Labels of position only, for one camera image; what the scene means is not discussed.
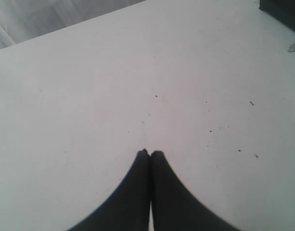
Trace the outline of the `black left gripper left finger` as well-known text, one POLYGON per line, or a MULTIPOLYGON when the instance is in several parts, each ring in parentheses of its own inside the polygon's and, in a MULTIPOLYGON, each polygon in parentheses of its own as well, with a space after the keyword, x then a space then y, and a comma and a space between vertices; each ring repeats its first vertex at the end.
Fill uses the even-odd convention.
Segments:
POLYGON ((150 213, 150 156, 138 151, 119 186, 71 231, 147 231, 150 213))

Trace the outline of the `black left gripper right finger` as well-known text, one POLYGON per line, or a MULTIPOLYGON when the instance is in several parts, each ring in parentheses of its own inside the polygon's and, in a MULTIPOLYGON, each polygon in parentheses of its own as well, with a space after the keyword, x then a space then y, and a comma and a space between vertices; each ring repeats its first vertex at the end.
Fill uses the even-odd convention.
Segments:
POLYGON ((150 156, 152 215, 156 231, 236 231, 200 203, 179 180, 162 151, 150 156))

